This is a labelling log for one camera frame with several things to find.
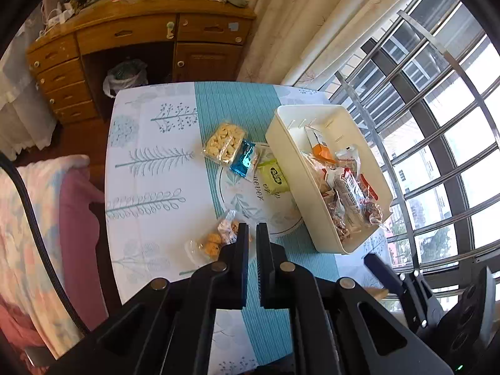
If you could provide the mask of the mixed nuts clear bag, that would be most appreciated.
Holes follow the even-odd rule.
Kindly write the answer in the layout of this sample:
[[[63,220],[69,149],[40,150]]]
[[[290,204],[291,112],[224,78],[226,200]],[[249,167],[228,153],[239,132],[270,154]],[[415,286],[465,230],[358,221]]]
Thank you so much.
[[[322,194],[323,201],[336,228],[341,242],[349,240],[353,232],[353,225],[347,215],[337,190],[331,189]]]

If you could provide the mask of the white orange snack bar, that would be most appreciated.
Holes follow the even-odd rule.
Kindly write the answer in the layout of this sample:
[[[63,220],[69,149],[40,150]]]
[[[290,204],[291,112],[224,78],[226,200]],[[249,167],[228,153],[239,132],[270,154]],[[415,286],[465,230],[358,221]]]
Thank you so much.
[[[337,159],[331,153],[327,143],[325,142],[325,139],[323,138],[319,130],[311,126],[305,126],[304,131],[312,148],[313,157],[323,163],[328,163],[331,165],[336,164]]]

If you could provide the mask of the cream floral curtain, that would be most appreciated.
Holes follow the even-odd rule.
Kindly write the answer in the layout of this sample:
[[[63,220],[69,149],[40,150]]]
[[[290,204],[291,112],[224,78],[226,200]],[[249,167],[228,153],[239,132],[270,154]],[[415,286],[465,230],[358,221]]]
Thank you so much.
[[[239,81],[318,89],[409,0],[250,0]]]

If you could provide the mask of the white red-edged snack packet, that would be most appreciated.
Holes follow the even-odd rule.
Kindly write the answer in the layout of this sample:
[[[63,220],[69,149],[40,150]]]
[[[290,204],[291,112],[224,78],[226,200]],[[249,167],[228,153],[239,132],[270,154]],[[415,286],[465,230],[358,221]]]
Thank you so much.
[[[337,151],[335,157],[340,167],[348,168],[355,177],[358,177],[361,168],[361,160],[355,145]]]

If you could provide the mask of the pastel fleece blanket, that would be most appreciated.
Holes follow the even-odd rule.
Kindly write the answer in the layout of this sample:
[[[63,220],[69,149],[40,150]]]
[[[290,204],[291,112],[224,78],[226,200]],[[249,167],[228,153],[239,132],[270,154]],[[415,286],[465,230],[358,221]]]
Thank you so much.
[[[52,267],[83,323],[94,329],[108,316],[101,290],[96,245],[99,221],[89,205],[103,192],[90,182],[87,155],[69,155],[19,167]],[[58,297],[37,250],[13,181],[1,174],[1,304],[33,327],[55,357],[82,333]]]

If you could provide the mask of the pink cloth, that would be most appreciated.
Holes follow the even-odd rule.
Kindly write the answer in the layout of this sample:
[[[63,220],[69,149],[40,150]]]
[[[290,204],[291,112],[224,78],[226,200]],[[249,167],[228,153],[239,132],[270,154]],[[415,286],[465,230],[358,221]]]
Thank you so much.
[[[13,349],[21,356],[25,354],[26,347],[45,345],[31,318],[19,307],[1,298],[0,314],[1,330]]]

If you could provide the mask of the long red white biscuit pack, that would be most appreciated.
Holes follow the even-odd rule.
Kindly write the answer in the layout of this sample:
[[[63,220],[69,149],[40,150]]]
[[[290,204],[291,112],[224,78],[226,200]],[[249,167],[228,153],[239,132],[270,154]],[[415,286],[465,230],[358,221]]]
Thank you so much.
[[[378,194],[363,174],[357,179],[350,168],[338,167],[333,173],[333,185],[348,223],[353,228],[378,226],[382,223],[383,214]]]

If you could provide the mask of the floral ceramic plate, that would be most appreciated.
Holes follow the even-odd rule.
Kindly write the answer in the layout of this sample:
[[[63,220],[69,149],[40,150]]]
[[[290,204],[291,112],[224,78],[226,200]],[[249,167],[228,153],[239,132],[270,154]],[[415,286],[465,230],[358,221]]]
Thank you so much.
[[[271,194],[258,171],[248,180],[219,166],[215,193],[222,208],[236,210],[247,222],[267,223],[275,237],[290,234],[303,223],[291,192]]]

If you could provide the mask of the orange cookie tray pack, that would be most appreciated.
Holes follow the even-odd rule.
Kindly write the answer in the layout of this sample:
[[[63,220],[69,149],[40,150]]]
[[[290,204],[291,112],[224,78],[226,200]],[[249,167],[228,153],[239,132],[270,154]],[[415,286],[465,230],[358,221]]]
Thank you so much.
[[[241,212],[232,209],[225,211],[201,237],[187,240],[184,248],[190,261],[198,268],[217,261],[224,246],[237,242],[240,223],[248,223]]]

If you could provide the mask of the plastic bag under desk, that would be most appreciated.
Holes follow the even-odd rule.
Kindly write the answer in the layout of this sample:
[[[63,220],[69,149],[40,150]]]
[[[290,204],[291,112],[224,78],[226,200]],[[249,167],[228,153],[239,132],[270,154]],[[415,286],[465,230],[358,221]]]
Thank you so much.
[[[118,92],[148,84],[147,65],[139,60],[122,62],[107,72],[102,91],[108,98],[116,98]]]

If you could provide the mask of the white lace covered cabinet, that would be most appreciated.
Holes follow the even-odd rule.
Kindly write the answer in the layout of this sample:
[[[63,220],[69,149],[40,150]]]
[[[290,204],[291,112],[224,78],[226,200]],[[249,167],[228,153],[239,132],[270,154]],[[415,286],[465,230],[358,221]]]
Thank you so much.
[[[39,37],[43,17],[35,9],[9,43],[1,58],[0,147],[10,160],[22,150],[51,144],[57,121],[26,61],[27,48]]]

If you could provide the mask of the blue foil candy packet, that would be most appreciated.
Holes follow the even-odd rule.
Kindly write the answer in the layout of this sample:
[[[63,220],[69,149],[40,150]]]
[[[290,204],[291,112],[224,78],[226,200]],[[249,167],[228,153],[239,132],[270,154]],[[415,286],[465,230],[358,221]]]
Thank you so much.
[[[257,161],[258,149],[256,145],[251,141],[243,140],[237,156],[230,166],[230,171],[246,178],[254,171]]]

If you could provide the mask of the blue white patterned tablecloth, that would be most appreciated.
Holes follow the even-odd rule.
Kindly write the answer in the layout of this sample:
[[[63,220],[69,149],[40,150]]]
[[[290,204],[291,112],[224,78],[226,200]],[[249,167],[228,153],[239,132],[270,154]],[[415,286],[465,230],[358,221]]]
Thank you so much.
[[[288,104],[325,104],[325,93],[289,86],[237,82],[187,82],[119,92],[113,105],[105,167],[105,214],[113,275],[128,301],[152,279],[176,281],[198,267],[185,243],[215,224],[224,209],[215,193],[219,165],[203,145],[222,122],[238,124],[257,144],[275,110]],[[363,265],[375,252],[389,258],[378,230],[347,256],[316,251],[306,226],[270,239],[290,260],[319,278],[354,278],[376,285]]]

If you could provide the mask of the metal window security grille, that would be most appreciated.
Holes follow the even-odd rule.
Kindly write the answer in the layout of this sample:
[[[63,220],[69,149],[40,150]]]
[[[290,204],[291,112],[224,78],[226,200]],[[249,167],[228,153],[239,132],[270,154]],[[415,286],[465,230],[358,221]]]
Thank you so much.
[[[460,0],[409,0],[322,87],[369,143],[392,194],[399,272],[445,309],[499,271],[499,55]]]

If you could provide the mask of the green candy packet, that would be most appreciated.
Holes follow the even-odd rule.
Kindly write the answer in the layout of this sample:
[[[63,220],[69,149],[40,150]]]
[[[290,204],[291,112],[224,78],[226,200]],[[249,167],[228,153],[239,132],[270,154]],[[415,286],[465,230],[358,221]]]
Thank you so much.
[[[270,195],[277,195],[290,190],[287,180],[275,159],[260,162],[257,165],[257,176],[263,185],[264,191]]]

